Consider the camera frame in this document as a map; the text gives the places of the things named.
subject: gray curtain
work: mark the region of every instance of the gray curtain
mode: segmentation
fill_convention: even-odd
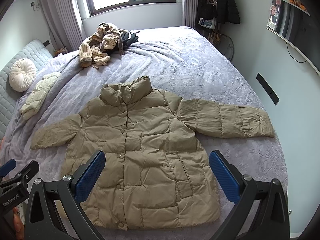
[[[79,49],[86,38],[76,0],[40,0],[55,49]]]
[[[195,27],[198,0],[182,0],[182,25]]]

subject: jacket collar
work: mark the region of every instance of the jacket collar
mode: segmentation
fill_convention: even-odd
[[[151,89],[150,78],[143,76],[132,82],[103,85],[100,99],[112,106],[120,106],[122,102],[128,105],[148,95]]]

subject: jacket sleeve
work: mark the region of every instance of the jacket sleeve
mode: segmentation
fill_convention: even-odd
[[[268,114],[258,108],[184,100],[167,91],[164,98],[173,114],[198,133],[219,138],[275,136]]]
[[[58,123],[45,126],[34,134],[31,149],[61,146],[70,141],[81,129],[88,105],[79,114],[72,114]]]

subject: television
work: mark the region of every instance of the television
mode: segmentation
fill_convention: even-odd
[[[267,29],[295,48],[320,75],[320,30],[308,12],[285,0],[272,0]]]

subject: pile of clothes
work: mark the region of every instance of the pile of clothes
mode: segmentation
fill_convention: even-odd
[[[123,55],[124,49],[138,42],[138,32],[118,29],[110,23],[100,23],[97,31],[79,47],[80,66],[85,68],[92,65],[98,69],[98,66],[106,65],[110,54],[119,51]]]

